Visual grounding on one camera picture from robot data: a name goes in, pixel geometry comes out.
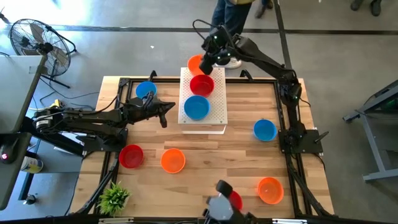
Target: fan guard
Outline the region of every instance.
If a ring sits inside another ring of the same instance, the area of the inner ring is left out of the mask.
[[[20,19],[10,30],[12,48],[18,55],[46,55],[45,75],[59,76],[70,66],[70,51],[63,37],[49,25],[33,20]]]

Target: blue bowl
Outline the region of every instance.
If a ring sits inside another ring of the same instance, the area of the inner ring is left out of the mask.
[[[185,101],[184,110],[191,119],[201,120],[210,112],[210,103],[203,96],[191,96]]]
[[[253,132],[258,140],[271,141],[276,137],[277,130],[273,122],[261,119],[254,124]]]
[[[157,88],[154,83],[150,81],[145,81],[137,86],[136,95],[138,98],[142,99],[142,97],[146,96],[146,94],[148,94],[150,91],[153,91],[156,95]]]

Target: plastic bowl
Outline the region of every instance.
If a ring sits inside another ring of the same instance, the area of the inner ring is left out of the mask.
[[[234,206],[235,208],[237,208],[239,210],[242,210],[242,208],[243,208],[242,197],[236,191],[234,191],[234,190],[232,191],[228,200],[232,206]]]
[[[284,188],[273,177],[266,177],[259,182],[257,192],[261,200],[267,204],[275,205],[284,197]]]
[[[201,120],[210,112],[210,103],[203,96],[191,96],[185,101],[184,110],[191,119]]]
[[[204,75],[203,71],[199,68],[201,58],[201,55],[194,55],[188,60],[188,69],[192,75]]]
[[[144,160],[144,151],[137,145],[128,145],[119,154],[119,162],[125,168],[139,167]]]
[[[178,173],[185,166],[185,156],[179,149],[169,149],[165,151],[160,160],[163,170],[168,173]]]
[[[261,119],[254,124],[253,132],[261,141],[271,141],[276,137],[276,126],[272,121]]]
[[[137,88],[136,88],[136,95],[138,98],[143,98],[144,96],[146,96],[146,94],[148,94],[150,91],[153,91],[154,94],[156,95],[156,85],[150,81],[145,81],[140,83]]]
[[[204,97],[210,96],[214,85],[214,80],[208,75],[197,75],[191,79],[189,84],[193,94]]]

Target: shoe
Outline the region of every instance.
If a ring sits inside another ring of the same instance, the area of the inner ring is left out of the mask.
[[[274,8],[274,3],[272,2],[272,0],[268,1],[268,5],[267,5],[268,9],[273,9]]]
[[[362,2],[363,0],[354,0],[353,3],[351,3],[351,10],[357,11],[361,7]]]
[[[373,16],[380,16],[381,13],[381,0],[373,0],[371,2],[371,13]]]
[[[259,7],[256,10],[256,13],[254,14],[254,17],[256,19],[260,19],[262,15],[266,12],[267,6],[263,6],[261,2],[259,3]]]
[[[235,69],[242,66],[242,61],[232,57],[231,60],[226,65],[217,65],[217,64],[215,65],[220,68]]]

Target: white platform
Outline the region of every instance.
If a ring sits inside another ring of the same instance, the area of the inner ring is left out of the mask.
[[[190,89],[190,82],[193,75],[188,68],[181,68],[178,123],[183,126],[184,134],[224,134],[228,123],[224,68],[214,68],[210,77],[215,82],[215,89],[207,98],[210,102],[210,112],[206,118],[195,121],[189,118],[184,111],[185,101],[190,96],[193,96]]]

